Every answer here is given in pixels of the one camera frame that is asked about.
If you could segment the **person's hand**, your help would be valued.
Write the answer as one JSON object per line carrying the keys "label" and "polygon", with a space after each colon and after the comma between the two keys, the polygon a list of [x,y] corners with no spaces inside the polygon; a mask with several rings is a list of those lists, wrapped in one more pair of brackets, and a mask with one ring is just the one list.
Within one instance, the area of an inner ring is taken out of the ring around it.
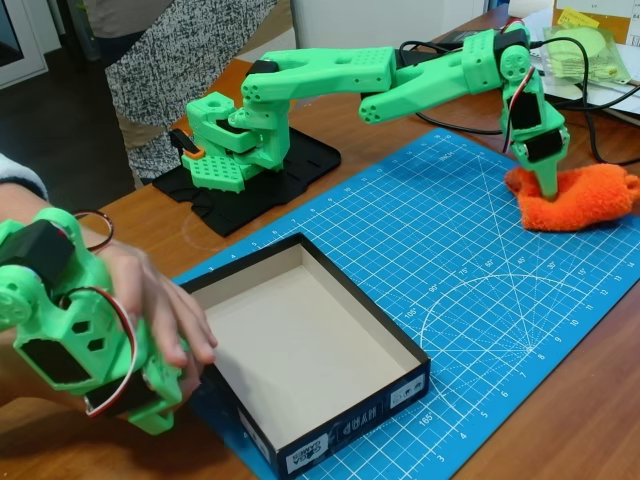
{"label": "person's hand", "polygon": [[161,274],[141,250],[112,242],[100,251],[126,312],[149,326],[164,360],[182,371],[182,398],[200,386],[202,369],[215,361],[218,345],[195,299]]}

